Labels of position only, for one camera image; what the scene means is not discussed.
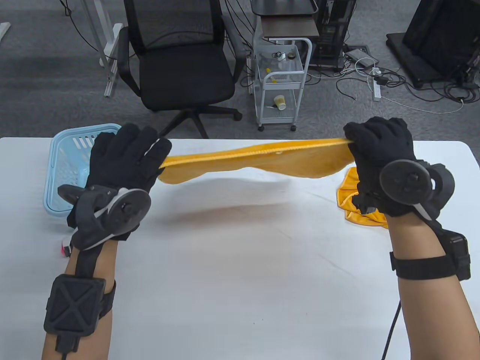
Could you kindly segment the person's right hand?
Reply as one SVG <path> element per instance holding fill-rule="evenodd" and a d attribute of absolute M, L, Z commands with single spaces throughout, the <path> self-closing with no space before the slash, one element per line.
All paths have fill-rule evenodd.
<path fill-rule="evenodd" d="M 349 122 L 343 127 L 355 160 L 358 192 L 367 194 L 377 210 L 389 217 L 412 213 L 413 208 L 389 198 L 380 185 L 380 173 L 393 161 L 416 161 L 413 137 L 401 118 L 373 117 L 366 122 Z"/>

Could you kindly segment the person's left hand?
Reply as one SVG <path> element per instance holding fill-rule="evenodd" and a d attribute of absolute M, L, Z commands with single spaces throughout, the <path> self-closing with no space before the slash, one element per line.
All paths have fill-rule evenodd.
<path fill-rule="evenodd" d="M 74 247 L 84 251 L 111 239 L 125 240 L 137 229 L 171 148 L 154 128 L 133 124 L 96 137 L 85 187 L 58 187 L 58 195 L 73 205 L 67 224 L 74 228 Z"/>

